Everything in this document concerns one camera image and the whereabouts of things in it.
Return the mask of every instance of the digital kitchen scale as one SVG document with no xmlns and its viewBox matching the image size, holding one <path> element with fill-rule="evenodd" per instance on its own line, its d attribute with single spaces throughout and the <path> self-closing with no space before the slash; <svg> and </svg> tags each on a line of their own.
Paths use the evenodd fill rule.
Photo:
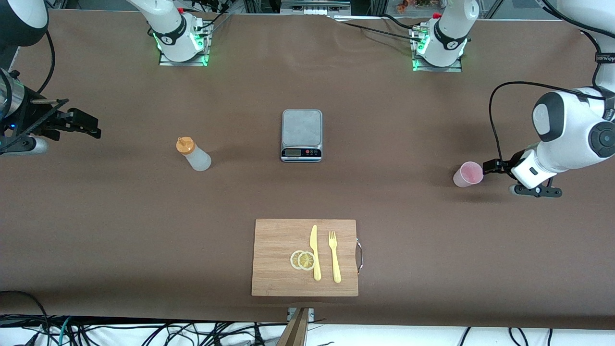
<svg viewBox="0 0 615 346">
<path fill-rule="evenodd" d="M 320 162 L 322 159 L 322 112 L 319 110 L 285 110 L 282 113 L 282 147 L 284 162 Z"/>
</svg>

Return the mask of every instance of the orange bottle cap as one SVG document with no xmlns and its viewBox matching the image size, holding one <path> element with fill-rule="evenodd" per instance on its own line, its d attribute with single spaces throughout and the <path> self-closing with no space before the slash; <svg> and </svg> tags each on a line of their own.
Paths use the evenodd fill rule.
<svg viewBox="0 0 615 346">
<path fill-rule="evenodd" d="M 175 144 L 177 151 L 184 155 L 188 155 L 194 151 L 196 145 L 194 141 L 190 137 L 180 137 L 177 139 L 177 143 Z"/>
</svg>

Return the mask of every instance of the cable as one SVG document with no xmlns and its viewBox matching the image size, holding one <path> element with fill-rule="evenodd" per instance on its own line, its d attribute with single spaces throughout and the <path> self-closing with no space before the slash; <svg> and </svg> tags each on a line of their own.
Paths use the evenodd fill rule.
<svg viewBox="0 0 615 346">
<path fill-rule="evenodd" d="M 107 329 L 152 329 L 152 328 L 159 328 L 159 327 L 164 327 L 164 324 L 162 325 L 152 325 L 152 326 L 132 326 L 132 327 L 117 327 L 117 326 L 95 326 L 95 327 L 91 327 L 91 328 L 87 328 L 85 331 L 89 332 L 89 331 L 93 331 L 94 329 L 99 329 L 99 328 L 107 328 Z"/>
<path fill-rule="evenodd" d="M 261 329 L 258 326 L 258 323 L 254 322 L 254 346 L 264 346 L 265 340 L 261 335 Z"/>
<path fill-rule="evenodd" d="M 179 336 L 184 336 L 181 332 L 190 327 L 190 326 L 194 326 L 194 323 L 189 323 L 186 324 L 185 326 L 181 327 L 179 330 L 173 332 L 173 333 L 169 333 L 169 335 L 167 336 L 167 340 L 164 342 L 164 346 L 167 346 L 169 344 L 169 342 L 171 342 L 171 340 L 173 340 L 174 337 L 176 337 L 177 335 Z"/>
<path fill-rule="evenodd" d="M 470 328 L 471 327 L 466 328 L 466 331 L 463 332 L 463 335 L 461 336 L 461 341 L 459 341 L 459 346 L 463 346 L 463 344 L 466 342 L 467 333 L 470 332 Z"/>
<path fill-rule="evenodd" d="M 614 33 L 610 33 L 609 31 L 606 30 L 602 30 L 602 29 L 598 29 L 598 28 L 594 28 L 592 26 L 588 26 L 585 25 L 583 23 L 579 23 L 574 19 L 571 19 L 565 15 L 563 15 L 559 10 L 557 10 L 555 8 L 555 6 L 551 5 L 551 3 L 548 0 L 542 0 L 542 2 L 549 8 L 549 10 L 552 12 L 551 14 L 554 15 L 556 18 L 559 18 L 565 22 L 568 22 L 574 26 L 578 26 L 579 28 L 585 29 L 585 30 L 589 30 L 589 31 L 593 31 L 595 33 L 599 33 L 599 34 L 603 34 L 605 36 L 609 36 L 610 38 L 615 38 L 615 34 Z"/>
<path fill-rule="evenodd" d="M 231 14 L 227 15 L 227 16 L 224 18 L 224 20 L 223 20 L 220 24 L 216 25 L 216 27 L 214 27 L 214 28 L 213 28 L 212 33 L 214 33 L 217 29 L 219 29 L 219 27 L 221 27 L 221 26 L 222 26 L 222 25 L 223 25 L 223 24 L 224 24 L 227 20 L 229 20 L 231 17 L 232 17 L 232 15 L 231 15 Z"/>
<path fill-rule="evenodd" d="M 207 23 L 207 24 L 205 24 L 205 25 L 203 25 L 203 26 L 199 26 L 199 27 L 197 27 L 197 28 L 196 28 L 196 30 L 203 30 L 204 28 L 206 28 L 206 27 L 208 27 L 208 26 L 210 26 L 210 25 L 213 25 L 213 23 L 214 23 L 216 20 L 218 20 L 218 18 L 220 18 L 220 16 L 221 16 L 221 15 L 223 15 L 223 14 L 225 14 L 225 13 L 226 13 L 226 12 L 220 12 L 220 13 L 219 13 L 219 14 L 218 14 L 218 15 L 217 15 L 217 16 L 216 16 L 216 17 L 215 17 L 215 18 L 214 18 L 211 22 L 209 22 L 209 23 Z"/>
<path fill-rule="evenodd" d="M 410 36 L 404 36 L 404 35 L 399 35 L 399 34 L 394 34 L 394 33 L 389 33 L 387 31 L 382 31 L 382 30 L 377 30 L 377 29 L 372 29 L 372 28 L 368 28 L 367 26 L 362 26 L 362 25 L 356 25 L 356 24 L 352 24 L 352 23 L 348 23 L 348 22 L 342 22 L 346 25 L 350 25 L 350 26 L 354 26 L 355 28 L 360 28 L 360 29 L 365 29 L 365 30 L 369 30 L 369 31 L 373 31 L 375 33 L 381 33 L 381 34 L 385 34 L 385 35 L 389 35 L 389 36 L 395 36 L 395 37 L 399 37 L 399 38 L 405 38 L 405 39 L 409 39 L 410 41 L 420 41 L 421 39 L 419 38 L 412 38 Z"/>
<path fill-rule="evenodd" d="M 2 295 L 2 294 L 10 294 L 10 293 L 20 294 L 20 295 L 22 295 L 22 296 L 26 296 L 26 297 L 28 297 L 28 298 L 32 299 L 32 300 L 34 301 L 34 303 L 36 303 L 36 305 L 37 305 L 37 306 L 38 306 L 38 308 L 41 310 L 42 315 L 43 315 L 43 317 L 44 317 L 44 319 L 45 319 L 45 328 L 44 328 L 44 330 L 45 330 L 48 334 L 50 334 L 50 330 L 49 330 L 49 318 L 47 317 L 47 312 L 45 311 L 45 308 L 44 308 L 44 307 L 42 307 L 41 302 L 40 302 L 40 301 L 39 301 L 39 300 L 38 300 L 35 296 L 33 296 L 32 294 L 27 293 L 27 292 L 23 292 L 23 291 L 0 291 L 0 295 Z M 49 344 L 50 344 L 50 339 L 49 339 L 49 338 L 47 338 L 47 346 L 49 346 Z"/>
<path fill-rule="evenodd" d="M 412 30 L 412 25 L 406 25 L 406 24 L 404 24 L 404 23 L 402 23 L 402 22 L 398 21 L 397 19 L 395 19 L 395 17 L 393 17 L 393 16 L 392 16 L 392 15 L 390 15 L 390 14 L 381 14 L 381 15 L 380 15 L 380 17 L 386 17 L 386 18 L 388 18 L 388 19 L 392 20 L 392 21 L 393 21 L 393 23 L 395 23 L 395 24 L 397 24 L 397 25 L 401 26 L 402 28 Z"/>
<path fill-rule="evenodd" d="M 49 73 L 47 74 L 47 78 L 45 79 L 45 81 L 42 83 L 41 87 L 36 91 L 37 93 L 41 93 L 45 87 L 47 86 L 47 84 L 49 83 L 49 81 L 51 80 L 51 76 L 54 75 L 54 69 L 55 69 L 55 49 L 54 49 L 54 42 L 51 40 L 51 35 L 49 34 L 49 30 L 47 30 L 45 32 L 45 35 L 47 35 L 47 40 L 49 41 L 49 50 L 51 50 L 51 66 L 49 67 Z"/>
<path fill-rule="evenodd" d="M 525 333 L 523 332 L 523 330 L 521 328 L 515 328 L 515 329 L 517 329 L 521 333 L 521 336 L 523 337 L 523 341 L 525 343 L 525 346 L 529 346 L 528 339 L 525 337 Z M 515 345 L 521 346 L 521 344 L 519 344 L 517 342 L 517 340 L 515 339 L 515 337 L 512 335 L 512 328 L 508 329 L 508 335 L 510 336 L 510 339 L 512 340 L 512 342 L 515 343 Z"/>
<path fill-rule="evenodd" d="M 602 50 L 600 49 L 600 46 L 598 45 L 596 40 L 592 37 L 592 35 L 588 34 L 588 32 L 583 31 L 583 30 L 581 30 L 581 32 L 584 33 L 585 36 L 587 36 L 587 38 L 589 38 L 589 41 L 592 42 L 594 48 L 596 48 L 596 53 L 598 53 L 598 54 L 602 53 Z M 598 84 L 596 84 L 596 77 L 598 76 L 598 70 L 599 69 L 600 69 L 600 63 L 596 62 L 596 69 L 593 71 L 593 76 L 592 76 L 592 86 L 596 90 L 599 90 Z"/>
<path fill-rule="evenodd" d="M 60 343 L 60 345 L 62 344 L 62 339 L 64 339 L 64 331 L 66 330 L 66 325 L 68 324 L 68 321 L 71 319 L 71 317 L 67 317 L 64 320 L 64 323 L 62 324 L 62 328 L 60 328 L 60 336 L 58 336 L 58 342 Z"/>
<path fill-rule="evenodd" d="M 190 342 L 192 342 L 192 346 L 196 346 L 196 345 L 194 344 L 194 340 L 192 340 L 192 338 L 191 338 L 191 337 L 187 337 L 187 336 L 185 336 L 184 334 L 180 334 L 180 336 L 181 336 L 181 337 L 183 337 L 183 338 L 185 338 L 185 339 L 190 340 Z"/>
<path fill-rule="evenodd" d="M 524 85 L 529 85 L 529 86 L 538 86 L 538 87 L 543 87 L 543 88 L 546 88 L 546 89 L 553 89 L 553 90 L 557 90 L 557 91 L 567 92 L 567 93 L 570 93 L 570 94 L 573 94 L 573 95 L 577 95 L 577 96 L 581 96 L 581 97 L 587 97 L 588 99 L 595 99 L 595 100 L 604 100 L 605 99 L 602 96 L 587 95 L 587 94 L 584 94 L 584 93 L 582 93 L 580 91 L 574 91 L 574 90 L 565 89 L 565 88 L 562 88 L 562 87 L 550 86 L 548 84 L 536 83 L 536 82 L 512 81 L 512 82 L 505 82 L 505 83 L 502 83 L 502 84 L 498 85 L 495 89 L 493 89 L 493 91 L 491 93 L 491 96 L 489 97 L 489 122 L 491 123 L 491 130 L 493 130 L 493 137 L 495 137 L 495 140 L 496 140 L 496 146 L 498 148 L 498 158 L 500 159 L 500 161 L 503 161 L 503 159 L 502 159 L 502 150 L 500 148 L 498 132 L 496 131 L 496 126 L 493 123 L 493 114 L 491 112 L 491 109 L 492 109 L 492 106 L 493 106 L 493 97 L 495 96 L 496 92 L 498 90 L 500 90 L 500 88 L 502 88 L 504 86 L 513 85 L 513 84 L 524 84 Z"/>
<path fill-rule="evenodd" d="M 0 70 L 0 77 L 2 77 L 2 81 L 5 85 L 6 89 L 6 101 L 4 101 L 4 108 L 2 109 L 2 114 L 0 115 L 0 119 L 7 116 L 10 112 L 10 106 L 13 102 L 13 89 L 10 86 L 10 81 L 8 77 Z"/>
<path fill-rule="evenodd" d="M 94 342 L 94 340 L 90 339 L 90 337 L 87 335 L 87 333 L 85 332 L 85 326 L 81 326 L 81 331 L 83 333 L 83 336 L 85 337 L 86 340 L 89 340 L 91 343 L 94 344 L 94 346 L 100 346 L 99 344 L 97 344 L 96 342 Z"/>
<path fill-rule="evenodd" d="M 549 336 L 547 337 L 547 346 L 551 346 L 551 337 L 553 336 L 553 328 L 549 328 Z"/>
</svg>

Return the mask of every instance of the yellow plastic knife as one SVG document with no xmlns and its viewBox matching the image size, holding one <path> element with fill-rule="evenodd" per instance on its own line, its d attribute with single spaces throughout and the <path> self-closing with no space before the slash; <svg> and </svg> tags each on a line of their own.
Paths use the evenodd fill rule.
<svg viewBox="0 0 615 346">
<path fill-rule="evenodd" d="M 320 263 L 318 262 L 318 240 L 316 239 L 316 225 L 312 227 L 312 234 L 309 236 L 309 247 L 314 253 L 314 280 L 320 281 Z"/>
</svg>

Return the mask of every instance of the metal handle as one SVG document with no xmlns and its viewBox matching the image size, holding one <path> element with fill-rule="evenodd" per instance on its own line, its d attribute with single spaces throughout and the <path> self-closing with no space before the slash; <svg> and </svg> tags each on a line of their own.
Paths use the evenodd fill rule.
<svg viewBox="0 0 615 346">
<path fill-rule="evenodd" d="M 359 265 L 359 267 L 357 268 L 357 275 L 361 272 L 361 268 L 363 268 L 363 247 L 361 246 L 361 243 L 359 242 L 359 239 L 357 238 L 357 246 L 359 247 L 359 253 L 361 255 L 361 264 Z"/>
</svg>

